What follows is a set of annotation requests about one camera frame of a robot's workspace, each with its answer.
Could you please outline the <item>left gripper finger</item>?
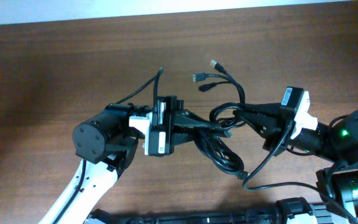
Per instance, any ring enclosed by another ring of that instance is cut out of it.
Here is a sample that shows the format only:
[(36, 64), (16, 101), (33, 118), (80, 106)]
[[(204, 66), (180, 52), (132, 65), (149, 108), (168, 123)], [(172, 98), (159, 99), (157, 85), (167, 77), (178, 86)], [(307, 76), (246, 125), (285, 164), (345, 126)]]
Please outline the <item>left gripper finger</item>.
[(188, 110), (176, 111), (174, 125), (181, 128), (219, 128), (219, 125), (203, 119)]
[(187, 130), (185, 132), (174, 132), (172, 134), (172, 145), (177, 146), (187, 142), (194, 141), (196, 138), (201, 137), (201, 133), (205, 135), (210, 134), (212, 136), (226, 137), (225, 131), (216, 130)]

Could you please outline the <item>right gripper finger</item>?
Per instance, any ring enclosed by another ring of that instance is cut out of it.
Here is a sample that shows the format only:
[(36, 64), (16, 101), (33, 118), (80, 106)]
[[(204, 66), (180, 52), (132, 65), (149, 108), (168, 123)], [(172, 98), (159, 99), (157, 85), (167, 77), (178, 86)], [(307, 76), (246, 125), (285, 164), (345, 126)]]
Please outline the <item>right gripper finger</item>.
[(257, 113), (266, 115), (269, 117), (279, 117), (281, 116), (280, 112), (280, 103), (266, 103), (266, 104), (245, 104), (243, 110), (249, 113)]
[(283, 132), (283, 121), (260, 113), (236, 110), (233, 115), (247, 123), (260, 137), (269, 139)]

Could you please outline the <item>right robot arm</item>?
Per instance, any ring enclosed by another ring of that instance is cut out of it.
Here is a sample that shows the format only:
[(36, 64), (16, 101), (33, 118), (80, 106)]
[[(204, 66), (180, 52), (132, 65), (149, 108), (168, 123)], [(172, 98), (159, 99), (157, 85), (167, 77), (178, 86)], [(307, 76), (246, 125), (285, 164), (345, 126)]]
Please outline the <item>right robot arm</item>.
[(249, 187), (248, 182), (283, 151), (300, 150), (303, 156), (316, 156), (332, 166), (317, 171), (313, 190), (320, 194), (330, 211), (357, 223), (358, 218), (358, 110), (333, 119), (329, 124), (317, 121), (308, 113), (310, 104), (249, 105), (234, 115), (249, 124), (265, 139), (268, 156), (243, 180), (248, 191), (290, 186), (281, 182)]

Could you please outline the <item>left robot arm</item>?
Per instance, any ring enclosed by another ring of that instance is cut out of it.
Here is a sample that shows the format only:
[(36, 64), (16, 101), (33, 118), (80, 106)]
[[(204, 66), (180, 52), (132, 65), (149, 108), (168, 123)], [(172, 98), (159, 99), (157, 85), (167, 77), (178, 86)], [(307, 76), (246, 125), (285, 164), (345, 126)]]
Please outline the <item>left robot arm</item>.
[(152, 107), (107, 105), (73, 130), (76, 155), (82, 160), (41, 223), (83, 223), (130, 166), (140, 139), (145, 155), (163, 157), (176, 145), (195, 140), (198, 131), (230, 137), (220, 125), (186, 110), (175, 96), (158, 96)]

